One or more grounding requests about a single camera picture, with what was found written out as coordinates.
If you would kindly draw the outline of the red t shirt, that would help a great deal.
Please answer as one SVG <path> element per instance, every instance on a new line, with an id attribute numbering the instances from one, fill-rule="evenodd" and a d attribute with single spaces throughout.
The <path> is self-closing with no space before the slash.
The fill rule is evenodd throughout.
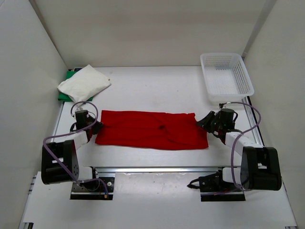
<path id="1" fill-rule="evenodd" d="M 158 150 L 208 148 L 207 132 L 197 126 L 194 113 L 102 111 L 103 128 L 95 143 Z"/>

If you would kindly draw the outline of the white t shirt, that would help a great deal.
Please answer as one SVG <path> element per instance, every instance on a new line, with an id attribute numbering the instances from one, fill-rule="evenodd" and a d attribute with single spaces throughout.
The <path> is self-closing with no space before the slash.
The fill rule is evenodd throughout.
<path id="1" fill-rule="evenodd" d="M 72 77 L 58 85 L 58 90 L 69 96 L 73 102 L 87 101 L 99 92 L 111 86 L 110 79 L 87 65 Z"/>

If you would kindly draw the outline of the green t shirt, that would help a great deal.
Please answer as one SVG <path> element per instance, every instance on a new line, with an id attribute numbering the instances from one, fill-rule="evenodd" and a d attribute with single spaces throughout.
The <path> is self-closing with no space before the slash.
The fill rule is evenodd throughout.
<path id="1" fill-rule="evenodd" d="M 74 76 L 75 74 L 76 74 L 75 71 L 67 71 L 65 79 L 68 80 L 72 76 Z M 66 95 L 66 94 L 64 94 L 62 92 L 59 92 L 58 101 L 61 101 L 61 102 L 72 102 L 72 99 L 68 95 Z"/>

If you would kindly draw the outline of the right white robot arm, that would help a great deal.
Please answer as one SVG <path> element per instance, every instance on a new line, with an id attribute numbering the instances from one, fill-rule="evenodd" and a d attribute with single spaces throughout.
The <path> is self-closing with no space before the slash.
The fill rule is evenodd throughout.
<path id="1" fill-rule="evenodd" d="M 236 129 L 237 117 L 236 111 L 222 108 L 218 112 L 211 111 L 196 123 L 230 147 L 232 154 L 241 156 L 239 167 L 223 167 L 215 174 L 214 186 L 221 191 L 230 185 L 242 190 L 280 190 L 282 178 L 277 150 L 253 142 Z"/>

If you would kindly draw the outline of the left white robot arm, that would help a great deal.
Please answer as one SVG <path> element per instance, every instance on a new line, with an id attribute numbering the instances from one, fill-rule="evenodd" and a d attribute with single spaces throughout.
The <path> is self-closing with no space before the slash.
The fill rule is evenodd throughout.
<path id="1" fill-rule="evenodd" d="M 75 112 L 75 118 L 71 135 L 42 147 L 41 179 L 45 185 L 78 180 L 81 187 L 93 192 L 101 185 L 100 179 L 95 168 L 79 167 L 76 151 L 98 134 L 103 123 L 96 121 L 87 110 Z"/>

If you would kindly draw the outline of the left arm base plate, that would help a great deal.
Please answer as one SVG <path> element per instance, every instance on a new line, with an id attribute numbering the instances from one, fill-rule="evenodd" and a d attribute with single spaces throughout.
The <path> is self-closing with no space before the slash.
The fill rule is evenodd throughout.
<path id="1" fill-rule="evenodd" d="M 101 177 L 107 187 L 107 195 L 105 194 L 105 187 L 100 181 L 93 181 L 84 185 L 78 186 L 76 183 L 72 184 L 70 199 L 71 200 L 113 200 L 115 176 L 107 175 Z"/>

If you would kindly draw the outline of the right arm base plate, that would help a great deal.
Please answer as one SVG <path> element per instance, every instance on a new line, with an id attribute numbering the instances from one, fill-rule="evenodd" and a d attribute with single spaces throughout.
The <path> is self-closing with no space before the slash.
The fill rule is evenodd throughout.
<path id="1" fill-rule="evenodd" d="M 201 202 L 245 201 L 244 192 L 236 188 L 233 183 L 223 181 L 220 171 L 198 177 L 187 187 L 200 191 Z"/>

